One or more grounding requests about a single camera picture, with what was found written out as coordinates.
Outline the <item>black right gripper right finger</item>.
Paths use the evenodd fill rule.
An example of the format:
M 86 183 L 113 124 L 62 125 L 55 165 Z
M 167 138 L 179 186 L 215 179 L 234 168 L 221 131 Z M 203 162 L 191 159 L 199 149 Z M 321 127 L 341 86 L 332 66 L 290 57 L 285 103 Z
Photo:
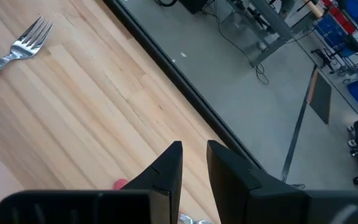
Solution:
M 298 190 L 214 140 L 206 157 L 221 223 L 358 224 L 358 191 Z

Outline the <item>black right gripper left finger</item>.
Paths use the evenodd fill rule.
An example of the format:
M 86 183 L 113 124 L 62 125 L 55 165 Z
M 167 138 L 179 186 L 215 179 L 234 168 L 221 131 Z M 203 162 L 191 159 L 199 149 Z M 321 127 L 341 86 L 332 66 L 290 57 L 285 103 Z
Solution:
M 0 201 L 0 223 L 177 223 L 183 148 L 174 141 L 119 190 L 24 190 Z

